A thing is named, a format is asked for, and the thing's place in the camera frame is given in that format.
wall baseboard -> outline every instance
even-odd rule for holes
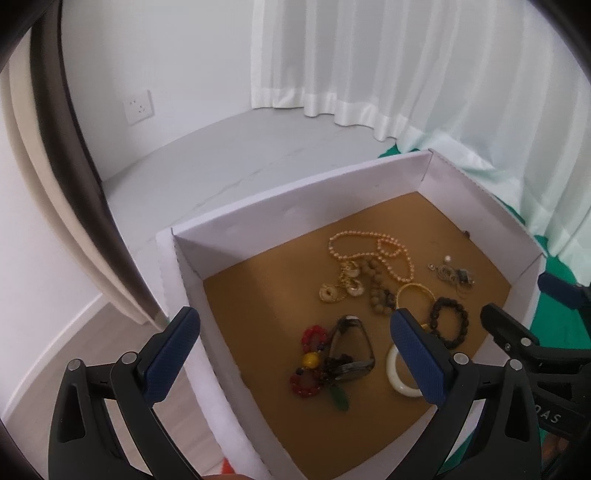
[[[43,371],[51,359],[64,347],[64,345],[72,339],[72,337],[80,331],[80,329],[92,319],[99,311],[108,305],[109,301],[102,294],[99,293],[86,307],[84,307],[74,319],[66,325],[63,330],[54,338],[47,348],[35,360],[32,367],[25,374],[24,378],[18,384],[15,391],[8,399],[8,404],[2,415],[2,421],[6,423],[14,409],[21,401],[22,396],[29,389],[33,381]]]

pearl necklace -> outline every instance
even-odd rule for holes
[[[336,242],[339,238],[344,236],[358,236],[361,238],[375,238],[376,241],[376,250],[375,252],[363,252],[357,253],[352,255],[340,255],[336,252],[334,247],[334,242]],[[389,252],[384,248],[384,245],[390,245],[394,247],[396,250],[393,252]],[[410,283],[414,280],[414,264],[410,259],[410,255],[408,254],[408,249],[401,244],[398,239],[394,238],[391,235],[386,235],[384,233],[377,233],[377,232],[361,232],[359,230],[345,230],[344,232],[339,232],[336,235],[333,235],[329,239],[329,254],[337,259],[339,262],[349,261],[349,260],[356,260],[358,258],[375,258],[379,261],[386,270],[388,271],[388,275],[396,281],[400,283]],[[398,255],[403,254],[405,260],[408,265],[408,277],[401,277],[400,275],[396,275],[394,273],[394,269],[392,265],[388,263],[387,258],[394,258]]]

white curtain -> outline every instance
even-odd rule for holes
[[[438,150],[591,281],[591,89],[529,1],[255,0],[252,106]]]

beaded bracelet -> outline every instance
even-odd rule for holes
[[[311,343],[314,337],[318,338],[318,343],[315,350],[312,350]],[[304,356],[301,359],[301,367],[299,367],[295,374],[290,377],[290,385],[293,393],[300,397],[308,398],[313,397],[320,393],[322,383],[320,381],[321,371],[320,364],[322,362],[321,352],[326,347],[328,340],[328,332],[323,329],[320,325],[314,325],[304,332],[301,337],[301,347],[304,351]],[[309,387],[304,387],[301,384],[302,376],[308,371],[311,372],[313,384]]]
[[[454,309],[457,312],[458,317],[460,319],[460,333],[458,333],[457,337],[453,340],[447,340],[443,338],[441,336],[441,333],[439,333],[439,330],[437,330],[437,327],[439,326],[437,320],[439,319],[439,312],[441,311],[442,307],[450,307]],[[464,340],[466,340],[469,324],[468,312],[464,309],[464,306],[462,304],[457,302],[457,300],[447,299],[445,297],[437,299],[436,302],[433,304],[433,308],[431,310],[431,313],[429,314],[429,318],[429,326],[432,330],[431,334],[439,338],[448,350],[453,350],[454,348],[459,347],[464,342]]]

gray floor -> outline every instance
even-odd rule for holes
[[[166,308],[154,239],[160,230],[291,181],[377,158],[392,145],[392,138],[375,140],[370,128],[336,125],[332,115],[259,109],[160,148],[109,180],[105,192],[140,272]]]
[[[51,415],[66,364],[81,358],[87,365],[116,361],[127,351],[139,351],[155,333],[151,325],[138,325],[107,305],[66,344],[35,379],[7,422],[24,455],[47,478],[47,446]],[[108,401],[113,425],[128,459],[148,471],[133,444],[123,418]],[[201,474],[218,473],[222,451],[211,434],[184,373],[178,376],[167,399],[155,406],[169,435]]]

